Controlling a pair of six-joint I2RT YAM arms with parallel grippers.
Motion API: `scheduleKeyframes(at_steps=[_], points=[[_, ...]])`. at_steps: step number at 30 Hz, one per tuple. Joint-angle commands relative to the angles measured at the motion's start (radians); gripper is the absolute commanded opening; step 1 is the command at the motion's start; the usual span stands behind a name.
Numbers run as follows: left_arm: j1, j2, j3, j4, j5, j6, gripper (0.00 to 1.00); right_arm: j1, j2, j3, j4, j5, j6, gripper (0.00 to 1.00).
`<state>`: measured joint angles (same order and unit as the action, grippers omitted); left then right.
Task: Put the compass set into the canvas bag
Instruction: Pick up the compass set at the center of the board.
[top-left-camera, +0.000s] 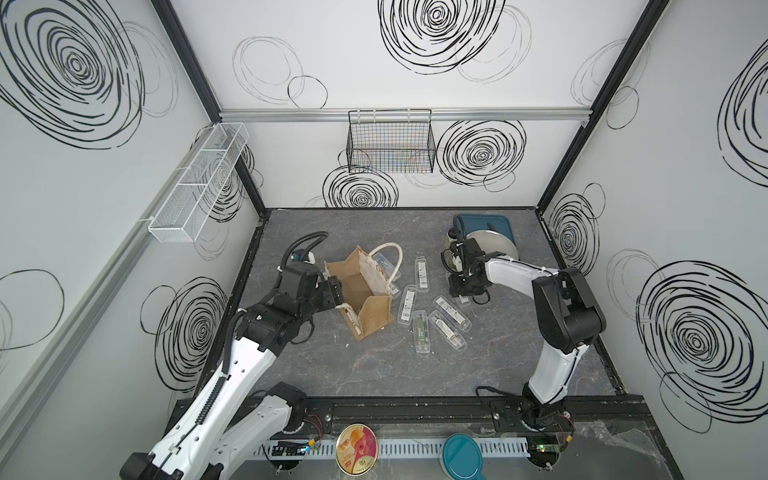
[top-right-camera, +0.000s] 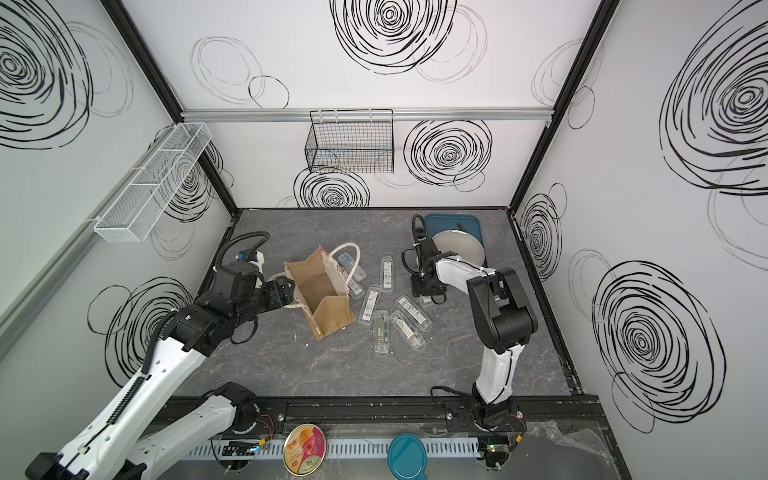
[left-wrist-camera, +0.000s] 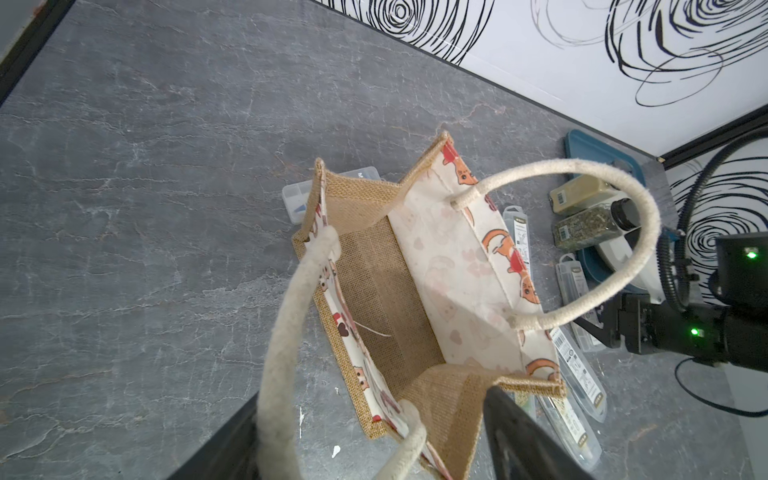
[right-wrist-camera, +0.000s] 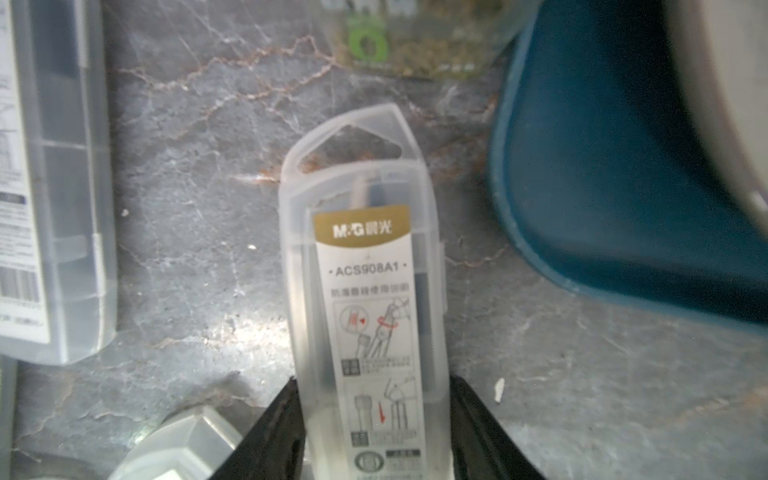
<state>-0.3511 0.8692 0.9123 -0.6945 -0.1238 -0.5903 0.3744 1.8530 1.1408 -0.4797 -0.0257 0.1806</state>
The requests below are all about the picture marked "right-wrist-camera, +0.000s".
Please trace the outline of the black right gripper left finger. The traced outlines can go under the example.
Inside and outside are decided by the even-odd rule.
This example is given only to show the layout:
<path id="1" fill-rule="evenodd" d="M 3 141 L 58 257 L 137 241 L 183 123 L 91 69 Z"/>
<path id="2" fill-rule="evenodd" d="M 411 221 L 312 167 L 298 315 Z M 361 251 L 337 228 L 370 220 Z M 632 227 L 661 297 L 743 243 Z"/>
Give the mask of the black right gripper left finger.
<path id="1" fill-rule="evenodd" d="M 211 479 L 300 479 L 306 437 L 298 383 L 291 377 Z"/>

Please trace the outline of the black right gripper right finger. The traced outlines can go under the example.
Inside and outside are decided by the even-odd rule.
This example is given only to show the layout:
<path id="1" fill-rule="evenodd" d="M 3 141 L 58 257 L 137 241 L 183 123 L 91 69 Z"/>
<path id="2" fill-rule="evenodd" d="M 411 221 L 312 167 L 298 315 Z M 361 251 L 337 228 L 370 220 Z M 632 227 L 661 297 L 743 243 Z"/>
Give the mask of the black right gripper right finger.
<path id="1" fill-rule="evenodd" d="M 545 480 L 469 383 L 450 377 L 451 447 L 454 478 Z"/>

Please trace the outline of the clear compass case gold label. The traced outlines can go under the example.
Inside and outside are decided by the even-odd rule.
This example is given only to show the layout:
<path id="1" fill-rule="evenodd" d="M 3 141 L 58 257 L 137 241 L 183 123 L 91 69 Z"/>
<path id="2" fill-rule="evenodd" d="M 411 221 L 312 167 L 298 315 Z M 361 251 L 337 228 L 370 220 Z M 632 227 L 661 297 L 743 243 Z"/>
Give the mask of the clear compass case gold label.
<path id="1" fill-rule="evenodd" d="M 336 116 L 281 170 L 292 352 L 318 479 L 449 479 L 444 246 L 421 149 L 392 103 Z"/>

